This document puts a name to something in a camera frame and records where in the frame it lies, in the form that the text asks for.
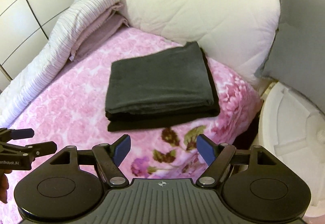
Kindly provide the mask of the person left hand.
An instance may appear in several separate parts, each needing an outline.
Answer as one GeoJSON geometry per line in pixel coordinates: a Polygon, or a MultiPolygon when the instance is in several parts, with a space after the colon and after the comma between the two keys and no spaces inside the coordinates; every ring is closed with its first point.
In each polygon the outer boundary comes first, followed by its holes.
{"type": "Polygon", "coordinates": [[[7,190],[9,189],[9,181],[7,174],[11,174],[12,170],[1,170],[0,172],[0,201],[7,203],[7,190]]]}

